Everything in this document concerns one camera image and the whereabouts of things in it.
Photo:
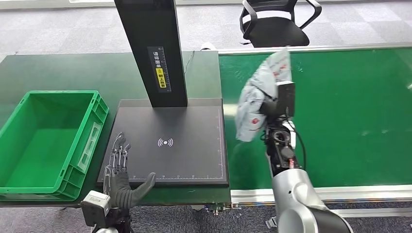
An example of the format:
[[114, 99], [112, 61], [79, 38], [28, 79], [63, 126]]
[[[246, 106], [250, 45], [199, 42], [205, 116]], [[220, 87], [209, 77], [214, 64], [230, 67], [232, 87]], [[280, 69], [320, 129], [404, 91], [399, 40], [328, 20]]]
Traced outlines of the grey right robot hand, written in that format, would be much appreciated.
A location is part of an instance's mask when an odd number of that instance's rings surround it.
[[279, 114], [277, 113], [277, 101], [264, 100], [259, 112], [269, 119], [278, 118]]

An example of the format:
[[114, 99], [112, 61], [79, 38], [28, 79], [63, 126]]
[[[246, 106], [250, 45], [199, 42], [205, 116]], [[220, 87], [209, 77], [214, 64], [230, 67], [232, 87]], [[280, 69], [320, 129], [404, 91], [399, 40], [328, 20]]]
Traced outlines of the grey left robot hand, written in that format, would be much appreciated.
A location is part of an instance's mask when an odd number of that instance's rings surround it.
[[110, 197], [113, 208], [130, 209], [139, 204], [140, 200], [149, 193], [155, 185], [156, 173], [149, 173], [146, 181], [135, 189], [129, 183], [127, 172], [128, 152], [130, 144], [120, 132], [109, 150], [109, 162], [104, 168], [103, 193]]

